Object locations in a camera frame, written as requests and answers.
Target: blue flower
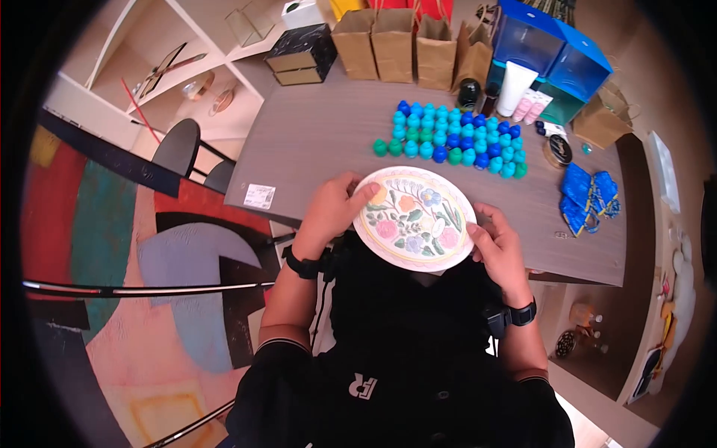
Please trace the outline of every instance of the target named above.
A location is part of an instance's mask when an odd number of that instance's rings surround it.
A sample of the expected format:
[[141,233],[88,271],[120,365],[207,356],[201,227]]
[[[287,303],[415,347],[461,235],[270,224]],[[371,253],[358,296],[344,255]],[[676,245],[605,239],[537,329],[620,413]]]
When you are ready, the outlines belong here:
[[417,254],[421,251],[421,244],[423,240],[421,237],[408,237],[406,238],[406,250]]
[[432,189],[425,189],[421,193],[421,200],[423,200],[423,205],[430,207],[431,205],[438,205],[441,203],[441,195]]

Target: person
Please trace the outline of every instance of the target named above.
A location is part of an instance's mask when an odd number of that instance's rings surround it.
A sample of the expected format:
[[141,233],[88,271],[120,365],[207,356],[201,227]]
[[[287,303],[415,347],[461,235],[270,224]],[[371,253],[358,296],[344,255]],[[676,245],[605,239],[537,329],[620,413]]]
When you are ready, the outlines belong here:
[[317,280],[285,263],[227,416],[235,446],[573,447],[537,321],[508,325],[498,357],[485,351],[485,303],[534,301],[503,213],[475,204],[490,221],[467,225],[473,256],[426,287],[346,231],[380,189],[351,195],[360,180],[343,173],[320,186],[291,247],[296,260],[318,260],[346,232],[332,289],[336,344],[312,356]]

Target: black watch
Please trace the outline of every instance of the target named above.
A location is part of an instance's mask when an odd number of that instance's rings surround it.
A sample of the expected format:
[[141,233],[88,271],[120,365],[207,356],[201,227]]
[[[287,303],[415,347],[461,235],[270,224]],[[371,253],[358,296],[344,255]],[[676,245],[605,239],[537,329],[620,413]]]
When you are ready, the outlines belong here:
[[291,252],[291,245],[284,248],[281,257],[286,259],[286,264],[289,265],[292,271],[299,274],[299,277],[307,280],[318,278],[318,273],[321,269],[321,259],[303,259],[299,261],[294,257],[294,253]]
[[516,327],[528,325],[536,318],[536,299],[533,296],[533,302],[526,307],[520,308],[519,310],[512,307],[508,307],[508,309],[510,310],[511,323],[513,325]]

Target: table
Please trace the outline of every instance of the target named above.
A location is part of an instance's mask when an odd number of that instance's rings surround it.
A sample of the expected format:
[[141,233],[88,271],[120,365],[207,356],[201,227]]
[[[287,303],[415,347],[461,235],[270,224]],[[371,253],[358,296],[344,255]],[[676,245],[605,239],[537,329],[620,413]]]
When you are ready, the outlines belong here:
[[[274,186],[270,209],[245,208],[296,227],[314,189],[336,174],[349,169],[369,174],[387,166],[417,166],[444,176],[471,202],[500,207],[521,236],[527,267],[622,286],[629,212],[624,202],[616,219],[601,219],[597,233],[556,237],[556,232],[570,235],[558,208],[563,171],[543,157],[546,140],[533,126],[522,126],[528,174],[520,180],[420,158],[376,157],[371,146],[377,138],[390,139],[391,118],[401,100],[451,108],[455,97],[415,84],[349,80],[340,59],[323,84],[276,87],[254,121],[224,203],[243,207],[249,184]],[[595,148],[586,155],[577,137],[570,135],[569,142],[574,162],[589,173],[609,171],[622,195],[617,149]]]

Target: blue storage box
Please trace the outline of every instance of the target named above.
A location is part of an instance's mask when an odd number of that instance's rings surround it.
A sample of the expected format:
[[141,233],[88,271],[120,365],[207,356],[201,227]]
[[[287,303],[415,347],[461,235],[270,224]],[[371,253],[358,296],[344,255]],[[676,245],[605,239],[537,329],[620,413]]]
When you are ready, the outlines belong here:
[[500,0],[502,14],[493,37],[493,59],[548,75],[565,37],[548,14],[516,0]]
[[560,126],[570,123],[575,118],[575,115],[578,115],[578,112],[588,103],[575,97],[570,92],[552,85],[550,80],[540,86],[538,91],[553,97],[550,104],[540,114],[541,119]]
[[[489,86],[492,82],[495,84],[498,84],[498,87],[503,86],[503,78],[505,77],[505,63],[496,61],[495,59],[490,64],[490,69],[488,70],[488,78],[485,81],[485,86]],[[535,81],[533,81],[533,84],[531,85],[531,89],[537,90],[540,88],[540,86],[543,85],[545,82],[545,78],[537,77]]]
[[555,22],[565,36],[566,44],[548,79],[552,85],[587,103],[612,74],[612,67],[600,48],[585,34],[559,20]]

